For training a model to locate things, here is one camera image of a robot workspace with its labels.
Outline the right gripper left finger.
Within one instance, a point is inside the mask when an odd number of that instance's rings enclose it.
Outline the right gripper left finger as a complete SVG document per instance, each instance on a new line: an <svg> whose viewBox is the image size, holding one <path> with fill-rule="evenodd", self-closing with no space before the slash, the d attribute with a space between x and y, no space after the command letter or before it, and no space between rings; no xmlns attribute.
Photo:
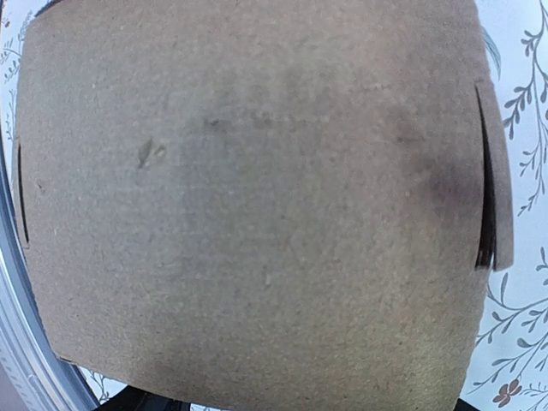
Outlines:
<svg viewBox="0 0 548 411"><path fill-rule="evenodd" d="M97 411L190 411L191 404L126 386Z"/></svg>

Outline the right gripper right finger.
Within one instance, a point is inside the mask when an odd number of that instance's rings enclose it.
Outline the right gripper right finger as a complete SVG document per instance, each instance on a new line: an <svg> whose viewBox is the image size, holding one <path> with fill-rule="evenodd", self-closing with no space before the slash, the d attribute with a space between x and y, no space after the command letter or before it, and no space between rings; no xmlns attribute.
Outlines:
<svg viewBox="0 0 548 411"><path fill-rule="evenodd" d="M481 411L481 409L459 397L454 406L454 411Z"/></svg>

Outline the brown cardboard box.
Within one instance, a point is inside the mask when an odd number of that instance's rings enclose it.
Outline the brown cardboard box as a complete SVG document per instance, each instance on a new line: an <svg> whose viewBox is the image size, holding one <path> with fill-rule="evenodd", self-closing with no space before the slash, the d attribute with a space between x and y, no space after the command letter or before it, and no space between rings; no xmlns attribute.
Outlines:
<svg viewBox="0 0 548 411"><path fill-rule="evenodd" d="M472 1L62 1L18 181L54 353L234 410L451 410L513 261Z"/></svg>

